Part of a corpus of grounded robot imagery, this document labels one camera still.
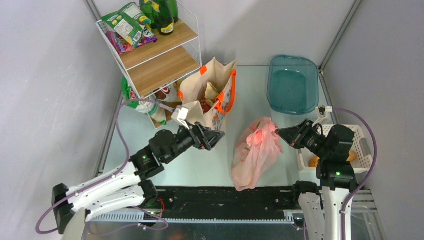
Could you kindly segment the pink plastic bag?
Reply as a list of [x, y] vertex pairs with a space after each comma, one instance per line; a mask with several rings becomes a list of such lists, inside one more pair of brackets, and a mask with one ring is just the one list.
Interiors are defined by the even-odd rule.
[[261, 117], [237, 140], [230, 175], [238, 192], [255, 189], [284, 152], [277, 129], [277, 123], [270, 117]]

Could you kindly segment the beige floral tote bag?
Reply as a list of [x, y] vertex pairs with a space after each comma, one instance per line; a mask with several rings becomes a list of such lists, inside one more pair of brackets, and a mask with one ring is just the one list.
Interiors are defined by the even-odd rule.
[[223, 64], [213, 58], [181, 82], [177, 95], [188, 109], [188, 123], [225, 131], [236, 98], [236, 67], [236, 60]]

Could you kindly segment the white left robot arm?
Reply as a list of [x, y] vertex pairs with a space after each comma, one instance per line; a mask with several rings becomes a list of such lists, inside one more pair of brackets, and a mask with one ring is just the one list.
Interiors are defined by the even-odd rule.
[[147, 146], [114, 170], [77, 186], [56, 185], [52, 189], [52, 206], [58, 233], [65, 233], [79, 210], [84, 211], [88, 222], [122, 208], [153, 208], [159, 194], [151, 178], [191, 147], [211, 151], [224, 136], [223, 131], [199, 122], [180, 126], [177, 133], [160, 130]]

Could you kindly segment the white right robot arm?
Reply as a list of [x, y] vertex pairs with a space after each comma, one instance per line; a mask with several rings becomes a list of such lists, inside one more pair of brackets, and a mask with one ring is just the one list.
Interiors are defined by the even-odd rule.
[[297, 181], [292, 187], [294, 200], [303, 211], [304, 235], [311, 240], [350, 240], [350, 194], [358, 187], [348, 161], [354, 132], [337, 124], [324, 135], [306, 119], [297, 126], [277, 129], [276, 134], [290, 147], [306, 148], [319, 158], [315, 170], [320, 184]]

